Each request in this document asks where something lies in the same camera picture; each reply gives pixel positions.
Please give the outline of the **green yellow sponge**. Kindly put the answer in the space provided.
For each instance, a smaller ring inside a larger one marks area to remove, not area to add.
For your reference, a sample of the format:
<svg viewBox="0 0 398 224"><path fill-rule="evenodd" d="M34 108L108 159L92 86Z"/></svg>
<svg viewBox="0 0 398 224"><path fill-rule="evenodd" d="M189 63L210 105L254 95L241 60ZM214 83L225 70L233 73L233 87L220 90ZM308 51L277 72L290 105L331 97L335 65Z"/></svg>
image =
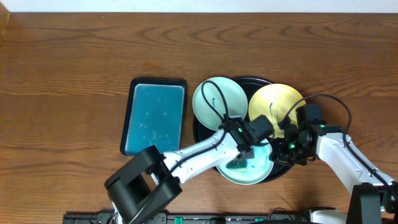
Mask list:
<svg viewBox="0 0 398 224"><path fill-rule="evenodd" d="M235 158L226 164L226 168L233 172L246 172L248 162L245 159Z"/></svg>

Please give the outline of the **light green plate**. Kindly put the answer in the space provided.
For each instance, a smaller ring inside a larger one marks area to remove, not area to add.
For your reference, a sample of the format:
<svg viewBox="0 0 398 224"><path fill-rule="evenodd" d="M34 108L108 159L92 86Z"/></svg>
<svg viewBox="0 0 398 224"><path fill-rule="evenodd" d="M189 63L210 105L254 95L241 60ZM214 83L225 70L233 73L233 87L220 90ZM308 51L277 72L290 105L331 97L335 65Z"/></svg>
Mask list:
<svg viewBox="0 0 398 224"><path fill-rule="evenodd" d="M202 82L193 94L193 112L199 122L208 129L218 130L226 113L221 94L213 83L224 95L229 116L244 119L248 113L248 98L243 88L230 78L213 77Z"/></svg>
<svg viewBox="0 0 398 224"><path fill-rule="evenodd" d="M267 139L260 146L252 146L254 158L246 159L246 172L233 172L226 168L226 164L216 166L218 172L230 182L240 185L253 185L263 181L270 173L274 163L269 159L272 146Z"/></svg>

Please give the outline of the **yellow plate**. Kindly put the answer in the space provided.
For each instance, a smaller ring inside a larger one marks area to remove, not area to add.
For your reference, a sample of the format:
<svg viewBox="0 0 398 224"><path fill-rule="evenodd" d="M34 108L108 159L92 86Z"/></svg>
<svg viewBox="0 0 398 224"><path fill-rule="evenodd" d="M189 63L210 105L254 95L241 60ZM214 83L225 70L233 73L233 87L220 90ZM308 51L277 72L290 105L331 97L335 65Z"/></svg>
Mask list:
<svg viewBox="0 0 398 224"><path fill-rule="evenodd" d="M278 127L289 109L303 96L293 87L285 84L270 84L260 88L252 96L248 115L250 120L265 115L274 126L275 138L284 138L284 131Z"/></svg>

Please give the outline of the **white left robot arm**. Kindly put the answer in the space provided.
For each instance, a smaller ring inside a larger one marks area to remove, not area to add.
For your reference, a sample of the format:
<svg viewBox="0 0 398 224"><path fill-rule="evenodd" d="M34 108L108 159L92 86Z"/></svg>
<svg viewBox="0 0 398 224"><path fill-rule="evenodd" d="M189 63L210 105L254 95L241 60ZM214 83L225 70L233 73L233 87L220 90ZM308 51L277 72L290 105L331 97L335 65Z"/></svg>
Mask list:
<svg viewBox="0 0 398 224"><path fill-rule="evenodd" d="M261 140L248 125L214 133L185 149L160 153L142 150L109 177L104 186L119 223L144 223L181 192L192 177L238 157L251 157Z"/></svg>

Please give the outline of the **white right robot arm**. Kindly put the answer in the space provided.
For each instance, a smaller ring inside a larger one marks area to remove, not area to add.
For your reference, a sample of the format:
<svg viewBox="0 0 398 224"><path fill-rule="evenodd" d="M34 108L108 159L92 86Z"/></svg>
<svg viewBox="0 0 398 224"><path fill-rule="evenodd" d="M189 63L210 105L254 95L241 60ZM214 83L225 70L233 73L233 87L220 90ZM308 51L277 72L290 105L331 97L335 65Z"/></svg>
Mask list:
<svg viewBox="0 0 398 224"><path fill-rule="evenodd" d="M306 165L309 159L326 163L345 186L351 199L347 213L318 208L308 211L311 223L382 223L382 213L397 214L397 181L378 169L354 145L340 126L286 121L276 130L283 143L273 161L282 165Z"/></svg>

